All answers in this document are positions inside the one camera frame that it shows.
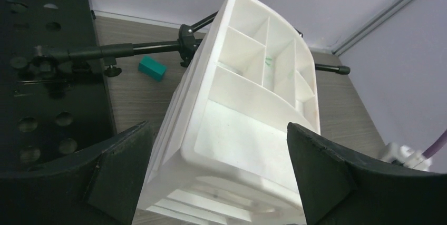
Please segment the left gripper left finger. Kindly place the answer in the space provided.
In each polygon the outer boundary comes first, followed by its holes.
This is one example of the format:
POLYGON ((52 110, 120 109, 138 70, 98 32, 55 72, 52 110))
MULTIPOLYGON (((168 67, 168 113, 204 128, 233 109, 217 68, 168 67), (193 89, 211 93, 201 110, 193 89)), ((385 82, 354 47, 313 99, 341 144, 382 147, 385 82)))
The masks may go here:
POLYGON ((1 173, 1 224, 131 224, 153 138, 144 121, 27 171, 1 173))

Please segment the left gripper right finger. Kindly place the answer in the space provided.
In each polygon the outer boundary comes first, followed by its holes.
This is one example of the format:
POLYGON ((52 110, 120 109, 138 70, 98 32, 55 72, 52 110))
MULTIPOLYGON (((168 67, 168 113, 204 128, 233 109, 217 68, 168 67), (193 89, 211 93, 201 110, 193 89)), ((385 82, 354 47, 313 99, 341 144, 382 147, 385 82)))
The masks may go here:
POLYGON ((296 123, 287 145, 307 224, 446 224, 446 175, 386 163, 296 123))

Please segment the white plastic drawer organizer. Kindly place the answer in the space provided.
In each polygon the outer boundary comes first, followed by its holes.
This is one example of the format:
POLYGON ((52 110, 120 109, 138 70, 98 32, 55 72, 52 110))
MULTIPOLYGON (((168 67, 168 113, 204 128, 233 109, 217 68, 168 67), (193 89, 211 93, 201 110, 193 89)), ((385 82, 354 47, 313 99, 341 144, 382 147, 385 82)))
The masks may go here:
POLYGON ((305 224, 289 123, 320 133, 307 44, 259 0, 225 0, 172 96, 138 209, 195 224, 305 224))

